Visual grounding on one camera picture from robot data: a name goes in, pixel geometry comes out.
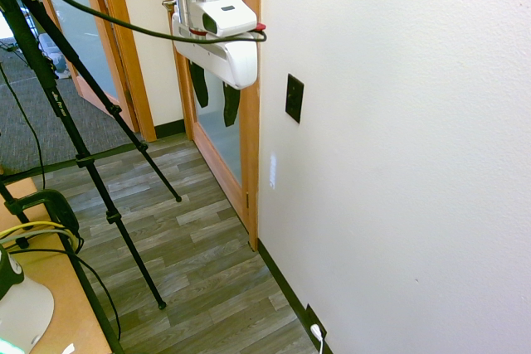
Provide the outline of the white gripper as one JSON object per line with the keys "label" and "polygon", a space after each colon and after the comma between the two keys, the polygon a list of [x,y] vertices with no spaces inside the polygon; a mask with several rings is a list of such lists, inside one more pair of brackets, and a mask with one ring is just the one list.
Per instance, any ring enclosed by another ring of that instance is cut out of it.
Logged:
{"label": "white gripper", "polygon": [[217,40],[211,33],[199,36],[191,33],[186,25],[179,21],[175,12],[172,15],[172,34],[177,37],[197,40],[198,43],[175,41],[174,45],[181,55],[188,58],[189,71],[197,102],[202,108],[208,106],[208,89],[205,70],[224,81],[223,119],[226,127],[236,122],[241,98],[241,89],[253,85],[257,79],[257,45],[250,33],[239,37],[251,41],[227,41],[205,44],[208,40]]}

